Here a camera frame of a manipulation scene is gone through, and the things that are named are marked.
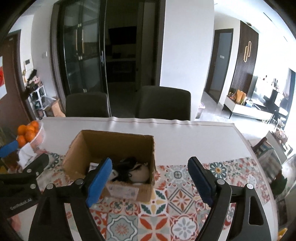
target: orange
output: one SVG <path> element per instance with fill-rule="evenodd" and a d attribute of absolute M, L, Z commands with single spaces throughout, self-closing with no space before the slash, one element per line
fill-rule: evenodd
<path fill-rule="evenodd" d="M 17 128 L 17 134 L 19 136 L 23 136 L 26 134 L 26 131 L 27 131 L 27 127 L 25 125 L 20 125 L 18 128 Z"/>
<path fill-rule="evenodd" d="M 26 131 L 26 133 L 27 133 L 29 130 L 35 132 L 35 128 L 34 128 L 34 126 L 32 126 L 31 124 L 27 125 L 27 131 Z"/>
<path fill-rule="evenodd" d="M 22 148 L 24 145 L 27 144 L 27 141 L 24 136 L 18 136 L 17 142 L 19 143 L 19 148 Z"/>
<path fill-rule="evenodd" d="M 25 135 L 26 141 L 31 142 L 35 138 L 35 136 L 36 136 L 36 134 L 34 131 L 28 130 Z"/>
<path fill-rule="evenodd" d="M 38 129 L 39 128 L 39 123 L 38 121 L 34 120 L 30 123 L 30 125 L 32 125 L 35 129 Z"/>

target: patterned tablecloth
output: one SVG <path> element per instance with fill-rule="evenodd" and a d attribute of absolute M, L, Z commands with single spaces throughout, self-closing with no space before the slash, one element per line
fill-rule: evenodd
<path fill-rule="evenodd" d="M 56 186 L 71 184 L 72 181 L 62 168 L 64 157 L 55 153 L 48 155 L 50 165 L 37 180 L 40 189 L 44 190 L 48 183 L 54 183 Z M 215 177 L 223 178 L 231 185 L 253 184 L 262 204 L 269 201 L 266 185 L 252 158 L 213 162 L 203 166 Z M 202 202 L 187 166 L 157 166 L 155 180 L 154 192 L 148 203 L 101 197 L 98 203 L 90 208 L 107 241 L 195 240 L 210 208 Z M 234 208 L 235 204 L 231 204 L 224 229 L 231 224 Z M 81 240 L 69 204 L 65 204 L 65 210 L 74 240 Z M 22 222 L 28 220 L 19 221 L 20 225 L 14 225 L 17 232 L 21 229 Z"/>

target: decorative wall handle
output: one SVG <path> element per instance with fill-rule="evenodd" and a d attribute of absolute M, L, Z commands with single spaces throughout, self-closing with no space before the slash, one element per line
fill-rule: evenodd
<path fill-rule="evenodd" d="M 249 41 L 248 45 L 244 48 L 244 62 L 246 63 L 248 60 L 248 57 L 251 56 L 251 49 L 252 49 L 252 42 Z"/>
<path fill-rule="evenodd" d="M 247 49 L 248 49 L 248 46 L 246 46 L 246 47 L 244 48 L 244 62 L 245 62 L 245 63 L 247 62 L 247 59 L 248 59 Z"/>
<path fill-rule="evenodd" d="M 249 41 L 249 43 L 248 43 L 248 49 L 249 49 L 249 51 L 248 51 L 248 57 L 250 57 L 250 55 L 251 55 L 251 48 L 252 48 L 252 42 Z"/>

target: blue gripper pad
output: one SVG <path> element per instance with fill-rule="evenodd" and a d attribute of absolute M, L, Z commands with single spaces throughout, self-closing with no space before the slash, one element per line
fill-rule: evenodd
<path fill-rule="evenodd" d="M 97 172 L 94 176 L 92 182 L 88 187 L 88 196 L 86 199 L 86 205 L 91 207 L 94 203 L 96 203 L 103 191 L 103 188 L 108 181 L 108 178 L 112 172 L 112 161 L 110 158 L 107 158 L 103 163 L 100 163 L 95 170 L 91 170 L 91 172 Z"/>
<path fill-rule="evenodd" d="M 216 193 L 216 178 L 211 171 L 204 169 L 194 156 L 188 160 L 188 172 L 204 203 L 212 207 Z"/>
<path fill-rule="evenodd" d="M 0 157 L 4 158 L 7 157 L 10 153 L 14 152 L 18 148 L 18 142 L 13 141 L 7 145 L 0 147 Z"/>

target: dark gray chair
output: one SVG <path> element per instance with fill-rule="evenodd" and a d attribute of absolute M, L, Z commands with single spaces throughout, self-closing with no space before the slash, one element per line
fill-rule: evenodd
<path fill-rule="evenodd" d="M 108 96 L 102 92 L 88 92 L 68 95 L 67 117 L 110 117 Z"/>
<path fill-rule="evenodd" d="M 158 86 L 141 88 L 136 107 L 136 118 L 190 120 L 191 94 L 189 91 Z"/>

